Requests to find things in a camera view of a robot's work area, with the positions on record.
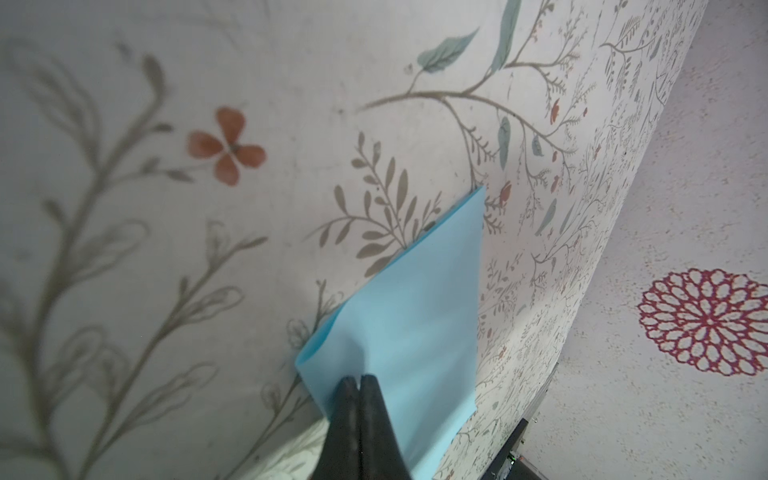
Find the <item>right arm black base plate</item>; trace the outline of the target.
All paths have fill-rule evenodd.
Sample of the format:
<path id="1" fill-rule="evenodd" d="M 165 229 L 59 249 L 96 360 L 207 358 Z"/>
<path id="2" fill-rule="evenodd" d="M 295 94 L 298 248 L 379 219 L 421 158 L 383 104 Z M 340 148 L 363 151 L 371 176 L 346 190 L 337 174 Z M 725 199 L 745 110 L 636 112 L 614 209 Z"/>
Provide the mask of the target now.
<path id="1" fill-rule="evenodd" d="M 521 419 L 496 457 L 491 461 L 481 480 L 546 480 L 547 477 L 518 450 L 523 443 L 529 422 Z"/>

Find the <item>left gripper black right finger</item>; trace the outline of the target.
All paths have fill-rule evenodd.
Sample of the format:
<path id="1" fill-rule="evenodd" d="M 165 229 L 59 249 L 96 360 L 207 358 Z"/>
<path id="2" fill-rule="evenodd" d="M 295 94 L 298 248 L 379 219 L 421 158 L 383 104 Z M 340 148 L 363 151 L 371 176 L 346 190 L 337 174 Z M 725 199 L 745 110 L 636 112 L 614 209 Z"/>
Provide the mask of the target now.
<path id="1" fill-rule="evenodd" d="M 403 460 L 380 384 L 363 375 L 358 404 L 360 479 L 411 480 Z"/>

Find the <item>light blue square paper sheet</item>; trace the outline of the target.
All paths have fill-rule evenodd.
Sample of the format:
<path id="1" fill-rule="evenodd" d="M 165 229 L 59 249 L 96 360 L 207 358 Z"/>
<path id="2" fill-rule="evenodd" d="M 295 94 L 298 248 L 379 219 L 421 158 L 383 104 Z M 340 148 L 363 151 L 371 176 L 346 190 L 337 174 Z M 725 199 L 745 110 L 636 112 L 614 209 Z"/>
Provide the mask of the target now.
<path id="1" fill-rule="evenodd" d="M 342 304 L 295 367 L 325 416 L 345 376 L 377 377 L 409 473 L 429 479 L 476 410 L 486 191 L 458 202 Z"/>

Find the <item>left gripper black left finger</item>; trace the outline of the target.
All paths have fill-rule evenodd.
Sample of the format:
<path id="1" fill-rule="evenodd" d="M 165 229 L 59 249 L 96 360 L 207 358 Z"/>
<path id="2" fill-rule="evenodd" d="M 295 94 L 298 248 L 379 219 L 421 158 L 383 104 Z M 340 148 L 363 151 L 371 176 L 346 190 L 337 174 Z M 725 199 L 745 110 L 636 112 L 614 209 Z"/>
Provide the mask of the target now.
<path id="1" fill-rule="evenodd" d="M 360 391 L 354 377 L 344 377 L 333 397 L 333 411 L 312 480 L 356 480 L 360 474 Z"/>

